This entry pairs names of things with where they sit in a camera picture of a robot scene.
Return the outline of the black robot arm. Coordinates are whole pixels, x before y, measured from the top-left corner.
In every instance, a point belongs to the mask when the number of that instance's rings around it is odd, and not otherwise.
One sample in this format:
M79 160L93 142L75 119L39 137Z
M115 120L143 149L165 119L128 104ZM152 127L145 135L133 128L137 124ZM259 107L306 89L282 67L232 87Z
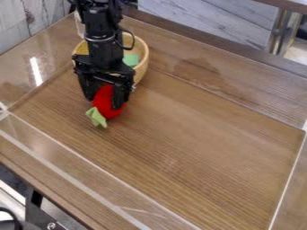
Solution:
M80 21L85 26L84 40L88 54L75 54L75 73L85 98L92 101L100 86L112 87L112 107L119 109L128 101L136 71L124 63L124 33L120 26L123 7L119 0L73 0Z

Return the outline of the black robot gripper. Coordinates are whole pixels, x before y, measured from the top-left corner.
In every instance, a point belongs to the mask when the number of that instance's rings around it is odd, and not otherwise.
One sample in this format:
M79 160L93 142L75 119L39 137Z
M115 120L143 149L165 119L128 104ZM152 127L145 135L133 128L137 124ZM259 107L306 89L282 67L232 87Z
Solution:
M103 84L112 85L112 107L117 110L128 101L135 82L135 70L124 62L124 51L133 44L124 45L124 35L113 33L105 36L84 36L88 53L72 56L75 73L81 92L88 101L93 100Z

